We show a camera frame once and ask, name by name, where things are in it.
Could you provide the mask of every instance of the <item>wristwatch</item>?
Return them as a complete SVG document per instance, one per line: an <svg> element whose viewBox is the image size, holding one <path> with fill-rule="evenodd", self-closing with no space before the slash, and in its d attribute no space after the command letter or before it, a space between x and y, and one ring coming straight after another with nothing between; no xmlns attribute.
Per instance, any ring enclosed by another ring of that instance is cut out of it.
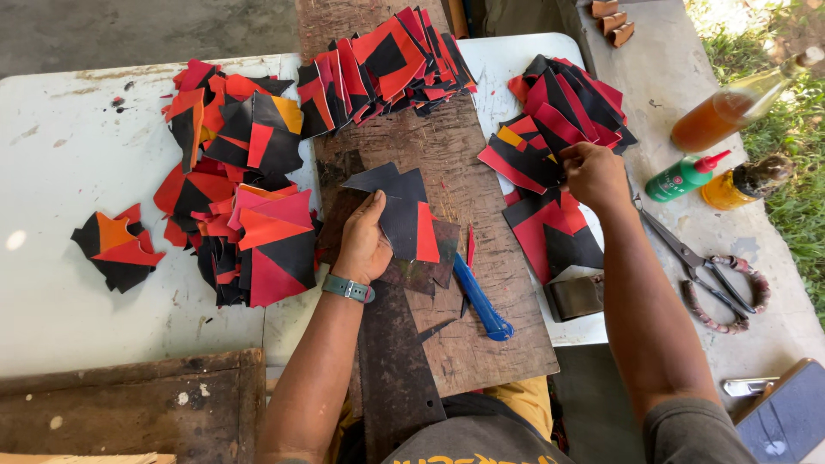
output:
<svg viewBox="0 0 825 464"><path fill-rule="evenodd" d="M375 299L375 291L373 291L371 286L348 281L347 279L333 276L332 274L327 274L327 278L324 279L321 290L329 291L330 293L334 293L360 303L371 303Z"/></svg>

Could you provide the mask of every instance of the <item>hand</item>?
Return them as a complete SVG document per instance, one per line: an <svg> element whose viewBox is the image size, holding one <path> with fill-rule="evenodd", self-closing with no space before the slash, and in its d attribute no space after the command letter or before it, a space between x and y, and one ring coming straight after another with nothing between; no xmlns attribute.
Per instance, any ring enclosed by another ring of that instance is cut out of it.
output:
<svg viewBox="0 0 825 464"><path fill-rule="evenodd" d="M611 149L579 142L563 149L570 193L597 215L631 206L625 161Z"/></svg>
<svg viewBox="0 0 825 464"><path fill-rule="evenodd" d="M393 248L378 225L386 204L387 196L378 190L346 220L333 276L370 285L387 269Z"/></svg>

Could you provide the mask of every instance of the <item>amber liquid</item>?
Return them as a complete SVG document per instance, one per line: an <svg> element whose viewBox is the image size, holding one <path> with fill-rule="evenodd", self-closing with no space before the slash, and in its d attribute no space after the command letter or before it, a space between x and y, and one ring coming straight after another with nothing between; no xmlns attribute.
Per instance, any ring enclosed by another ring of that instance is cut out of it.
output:
<svg viewBox="0 0 825 464"><path fill-rule="evenodd" d="M733 185L732 169L728 169L721 176L717 176L703 185L702 198L712 207L723 211L739 208L742 205L757 200L757 198L753 196L748 196L740 192L739 189Z"/></svg>
<svg viewBox="0 0 825 464"><path fill-rule="evenodd" d="M745 117L754 101L738 92L717 92L682 117L671 140L686 153L705 151L748 125Z"/></svg>

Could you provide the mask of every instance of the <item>red bottle cap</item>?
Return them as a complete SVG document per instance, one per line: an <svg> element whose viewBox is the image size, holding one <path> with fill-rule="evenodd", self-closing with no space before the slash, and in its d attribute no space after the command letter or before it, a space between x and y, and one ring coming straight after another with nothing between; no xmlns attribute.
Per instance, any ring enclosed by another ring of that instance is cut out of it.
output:
<svg viewBox="0 0 825 464"><path fill-rule="evenodd" d="M693 163L693 169L695 169L698 173L707 174L716 168L716 164L720 159L728 156L729 154L730 150L726 149L724 152L717 154L716 156L705 156L699 161Z"/></svg>

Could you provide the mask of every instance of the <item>yellow pants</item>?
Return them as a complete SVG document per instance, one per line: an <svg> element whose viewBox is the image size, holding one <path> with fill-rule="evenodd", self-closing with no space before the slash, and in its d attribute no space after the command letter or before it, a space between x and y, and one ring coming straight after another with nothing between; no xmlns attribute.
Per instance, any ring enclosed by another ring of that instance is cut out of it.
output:
<svg viewBox="0 0 825 464"><path fill-rule="evenodd" d="M484 389L484 394L498 398L511 410L523 417L548 442L550 431L553 430L553 415L550 413L550 393L547 389L547 376L533 377L524 381L514 381L500 386L490 386ZM341 417L338 428L332 436L324 464L334 464L341 447L344 430L356 422L352 417L352 403L349 394L341 407Z"/></svg>
<svg viewBox="0 0 825 464"><path fill-rule="evenodd" d="M553 415L550 413L550 393L547 376L533 377L484 389L484 394L498 398L523 417L545 440L550 441Z"/></svg>

